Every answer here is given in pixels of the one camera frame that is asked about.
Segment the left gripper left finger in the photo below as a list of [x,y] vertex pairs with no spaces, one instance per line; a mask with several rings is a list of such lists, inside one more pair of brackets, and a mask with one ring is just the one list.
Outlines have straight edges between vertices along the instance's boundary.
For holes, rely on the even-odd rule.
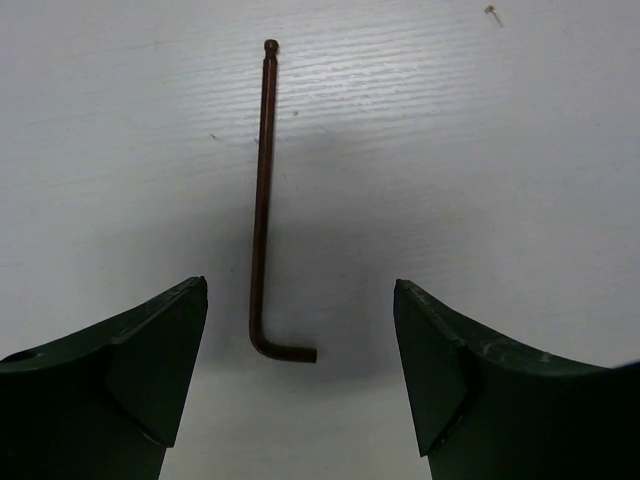
[[2,478],[158,478],[177,439],[207,309],[207,283],[191,277],[2,359]]

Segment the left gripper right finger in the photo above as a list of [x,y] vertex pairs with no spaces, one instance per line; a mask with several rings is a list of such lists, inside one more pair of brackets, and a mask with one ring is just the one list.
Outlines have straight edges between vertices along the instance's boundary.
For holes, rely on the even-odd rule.
[[518,342],[408,280],[393,317],[419,453],[435,479],[635,479],[639,366]]

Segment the brown hex key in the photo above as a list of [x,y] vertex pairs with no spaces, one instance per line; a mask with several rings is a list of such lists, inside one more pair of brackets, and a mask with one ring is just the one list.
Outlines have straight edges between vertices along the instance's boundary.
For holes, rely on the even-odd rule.
[[277,40],[267,39],[264,42],[251,255],[249,338],[254,349],[267,358],[285,362],[313,364],[317,362],[318,353],[316,349],[274,343],[267,338],[263,326],[269,208],[274,167],[278,52],[279,43]]

